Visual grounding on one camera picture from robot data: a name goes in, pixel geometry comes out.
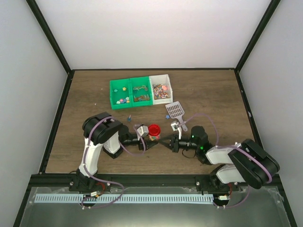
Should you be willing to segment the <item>clear plastic jar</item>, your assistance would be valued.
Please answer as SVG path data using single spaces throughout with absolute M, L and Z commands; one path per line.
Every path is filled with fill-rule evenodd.
M 151 141 L 159 140 L 160 139 L 160 134 L 157 134 L 157 135 L 149 134 L 149 139 Z

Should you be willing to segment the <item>red round lid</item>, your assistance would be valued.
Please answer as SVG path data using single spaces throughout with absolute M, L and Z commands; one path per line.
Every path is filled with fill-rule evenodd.
M 161 128 L 157 124 L 151 124 L 148 126 L 149 135 L 156 137 L 159 136 L 161 133 Z

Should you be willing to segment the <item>lilac slotted plastic scoop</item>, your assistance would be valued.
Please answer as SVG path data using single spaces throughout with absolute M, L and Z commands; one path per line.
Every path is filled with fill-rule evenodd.
M 182 130 L 184 132 L 187 132 L 188 128 L 184 124 L 184 120 L 183 120 L 183 115 L 185 112 L 184 112 L 180 102 L 179 101 L 172 102 L 170 104 L 166 104 L 165 107 L 166 107 L 166 110 L 167 110 L 170 118 L 177 120 L 179 122 L 179 125 L 181 126 Z

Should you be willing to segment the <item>green bin with square lollipops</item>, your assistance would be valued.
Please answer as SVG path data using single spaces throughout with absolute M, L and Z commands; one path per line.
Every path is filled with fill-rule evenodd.
M 130 78 L 133 107 L 152 105 L 152 91 L 149 77 Z

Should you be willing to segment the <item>green bin with star candies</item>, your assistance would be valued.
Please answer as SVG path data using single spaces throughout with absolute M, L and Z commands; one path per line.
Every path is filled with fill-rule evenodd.
M 113 110 L 133 107 L 133 92 L 130 79 L 116 79 L 109 82 L 110 104 Z

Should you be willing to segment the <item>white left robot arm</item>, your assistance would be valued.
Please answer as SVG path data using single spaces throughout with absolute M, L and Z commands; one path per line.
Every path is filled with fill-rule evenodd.
M 98 172 L 98 159 L 101 151 L 105 151 L 113 159 L 125 151 L 127 146 L 137 146 L 143 153 L 158 144 L 156 140 L 145 140 L 149 134 L 148 127 L 139 124 L 135 132 L 119 120 L 103 112 L 86 119 L 82 125 L 85 139 L 85 149 L 76 175 L 80 186 L 86 191 L 92 191 L 96 185 L 95 178 Z

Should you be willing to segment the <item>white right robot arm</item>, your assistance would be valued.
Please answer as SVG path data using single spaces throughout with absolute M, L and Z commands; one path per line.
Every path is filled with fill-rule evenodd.
M 216 146 L 210 143 L 202 126 L 194 126 L 189 137 L 180 133 L 159 140 L 172 152 L 194 152 L 194 157 L 205 165 L 217 165 L 210 174 L 211 187 L 222 190 L 229 183 L 247 183 L 254 189 L 271 183 L 280 170 L 278 162 L 260 145 L 251 139 L 231 146 Z

